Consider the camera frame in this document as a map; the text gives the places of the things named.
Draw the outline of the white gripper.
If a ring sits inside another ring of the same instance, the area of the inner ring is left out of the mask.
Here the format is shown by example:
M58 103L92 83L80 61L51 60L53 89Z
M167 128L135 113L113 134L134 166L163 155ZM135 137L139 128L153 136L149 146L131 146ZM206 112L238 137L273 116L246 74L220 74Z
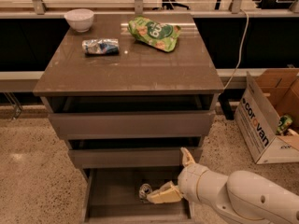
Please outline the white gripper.
M172 181L163 184L159 189L147 195L147 200L150 203L177 203L183 197L189 202L199 202L197 187L200 178L208 171L208 168L195 163L191 152L186 147L182 147L180 151L184 168L178 175L178 185Z

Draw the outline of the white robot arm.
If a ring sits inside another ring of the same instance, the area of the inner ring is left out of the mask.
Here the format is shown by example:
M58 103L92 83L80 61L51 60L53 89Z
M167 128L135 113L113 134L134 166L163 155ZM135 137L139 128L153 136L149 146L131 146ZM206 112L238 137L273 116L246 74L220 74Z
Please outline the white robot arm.
M149 193L150 203L204 203L228 224L299 224L298 195L249 171L213 172L195 162L187 148L181 152L178 182Z

